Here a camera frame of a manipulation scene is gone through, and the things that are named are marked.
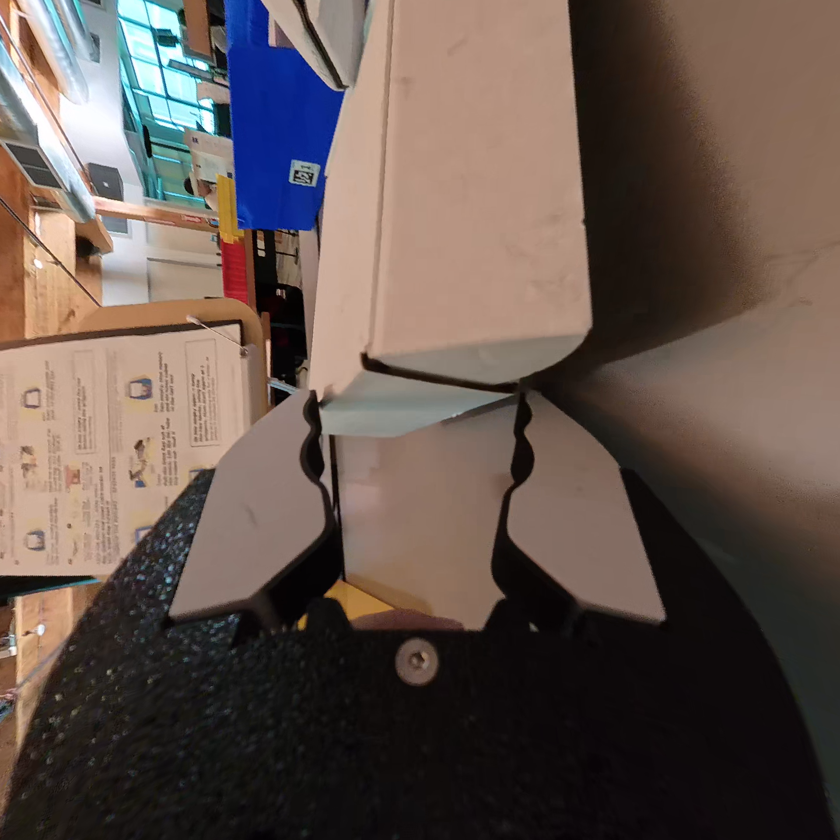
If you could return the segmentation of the white cardboard box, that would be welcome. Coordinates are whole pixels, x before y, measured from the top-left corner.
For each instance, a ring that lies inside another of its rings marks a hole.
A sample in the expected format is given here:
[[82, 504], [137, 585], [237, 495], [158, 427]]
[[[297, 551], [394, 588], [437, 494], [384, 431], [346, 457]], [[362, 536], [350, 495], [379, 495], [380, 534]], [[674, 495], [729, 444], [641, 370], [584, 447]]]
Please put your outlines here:
[[568, 2], [372, 2], [310, 387], [349, 583], [481, 627], [531, 379], [592, 327]]

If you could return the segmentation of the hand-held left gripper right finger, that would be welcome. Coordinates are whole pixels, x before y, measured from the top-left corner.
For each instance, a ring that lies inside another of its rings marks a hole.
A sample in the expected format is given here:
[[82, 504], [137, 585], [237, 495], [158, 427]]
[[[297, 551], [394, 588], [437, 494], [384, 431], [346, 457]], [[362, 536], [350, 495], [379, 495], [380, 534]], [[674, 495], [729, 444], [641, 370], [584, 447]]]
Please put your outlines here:
[[662, 624], [666, 611], [622, 472], [583, 426], [536, 392], [519, 396], [511, 484], [493, 581], [538, 629], [587, 613]]

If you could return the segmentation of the large yellow plastic bin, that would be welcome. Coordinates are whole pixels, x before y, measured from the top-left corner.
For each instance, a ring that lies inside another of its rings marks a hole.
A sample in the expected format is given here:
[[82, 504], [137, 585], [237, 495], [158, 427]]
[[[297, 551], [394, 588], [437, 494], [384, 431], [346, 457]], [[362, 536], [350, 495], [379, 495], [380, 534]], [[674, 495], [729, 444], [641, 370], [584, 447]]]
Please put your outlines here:
[[321, 595], [309, 598], [294, 630], [306, 633], [345, 635], [352, 632], [354, 620], [394, 610], [379, 598], [349, 584], [337, 581]]

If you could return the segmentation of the black speaker box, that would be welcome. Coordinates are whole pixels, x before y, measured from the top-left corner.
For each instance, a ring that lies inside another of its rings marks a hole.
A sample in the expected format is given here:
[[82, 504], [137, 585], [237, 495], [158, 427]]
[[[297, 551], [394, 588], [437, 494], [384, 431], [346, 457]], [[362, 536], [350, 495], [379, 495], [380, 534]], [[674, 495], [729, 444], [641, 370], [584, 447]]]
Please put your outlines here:
[[110, 201], [124, 201], [123, 177], [118, 168], [97, 163], [86, 164], [91, 188], [99, 196]]

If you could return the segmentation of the metal air duct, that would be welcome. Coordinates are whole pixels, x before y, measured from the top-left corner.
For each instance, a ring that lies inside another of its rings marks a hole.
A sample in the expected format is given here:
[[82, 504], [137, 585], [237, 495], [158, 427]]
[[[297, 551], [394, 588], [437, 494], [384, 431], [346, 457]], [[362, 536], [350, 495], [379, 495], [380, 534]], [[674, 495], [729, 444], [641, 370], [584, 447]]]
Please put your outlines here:
[[[15, 2], [61, 97], [83, 105], [89, 89], [79, 58], [91, 55], [92, 41], [78, 2]], [[76, 224], [95, 220], [83, 164], [71, 147], [58, 108], [38, 82], [24, 48], [2, 20], [1, 141], [26, 181], [46, 191]]]

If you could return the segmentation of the person's left hand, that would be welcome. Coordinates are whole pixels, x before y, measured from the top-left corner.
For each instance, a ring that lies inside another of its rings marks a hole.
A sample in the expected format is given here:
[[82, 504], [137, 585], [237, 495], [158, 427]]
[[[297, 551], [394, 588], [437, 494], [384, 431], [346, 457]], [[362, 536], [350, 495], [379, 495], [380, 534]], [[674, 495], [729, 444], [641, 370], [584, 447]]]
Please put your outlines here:
[[430, 616], [424, 613], [391, 609], [355, 617], [350, 624], [357, 631], [395, 632], [462, 632], [464, 625], [452, 618]]

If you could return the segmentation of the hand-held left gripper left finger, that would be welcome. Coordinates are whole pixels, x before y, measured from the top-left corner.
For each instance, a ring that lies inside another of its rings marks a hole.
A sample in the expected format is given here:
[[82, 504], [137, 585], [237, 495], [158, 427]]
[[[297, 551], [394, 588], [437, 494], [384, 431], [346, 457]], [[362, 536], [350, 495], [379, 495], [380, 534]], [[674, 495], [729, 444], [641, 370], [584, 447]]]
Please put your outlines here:
[[340, 579], [321, 437], [316, 394], [296, 391], [222, 457], [171, 601], [173, 625], [236, 614], [291, 629]]

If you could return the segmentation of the large glass window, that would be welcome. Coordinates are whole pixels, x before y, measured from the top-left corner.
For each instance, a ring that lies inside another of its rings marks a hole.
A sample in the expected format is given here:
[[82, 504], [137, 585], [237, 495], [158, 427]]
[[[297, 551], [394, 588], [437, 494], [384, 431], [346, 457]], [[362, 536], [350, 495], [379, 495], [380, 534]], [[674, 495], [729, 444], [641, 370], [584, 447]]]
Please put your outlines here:
[[205, 209], [185, 188], [193, 171], [184, 133], [231, 134], [229, 105], [211, 93], [227, 88], [225, 53], [211, 43], [208, 59], [188, 45], [183, 2], [115, 3], [123, 128], [143, 194], [155, 201]]

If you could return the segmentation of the large blue plastic bin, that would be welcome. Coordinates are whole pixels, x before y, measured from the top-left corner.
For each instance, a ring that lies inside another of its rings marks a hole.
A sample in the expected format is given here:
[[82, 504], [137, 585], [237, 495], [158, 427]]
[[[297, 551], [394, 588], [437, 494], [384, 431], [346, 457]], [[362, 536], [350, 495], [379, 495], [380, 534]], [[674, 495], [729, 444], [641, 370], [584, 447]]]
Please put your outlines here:
[[322, 206], [343, 94], [293, 45], [270, 45], [262, 2], [224, 5], [239, 226], [309, 231]]

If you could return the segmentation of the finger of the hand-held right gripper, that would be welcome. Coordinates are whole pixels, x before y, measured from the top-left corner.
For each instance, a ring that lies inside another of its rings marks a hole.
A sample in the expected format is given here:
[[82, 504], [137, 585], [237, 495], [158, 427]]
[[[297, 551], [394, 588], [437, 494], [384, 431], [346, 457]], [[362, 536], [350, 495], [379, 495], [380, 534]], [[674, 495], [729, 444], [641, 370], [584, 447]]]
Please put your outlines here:
[[333, 90], [358, 76], [365, 38], [365, 1], [264, 1], [269, 43], [293, 48]]

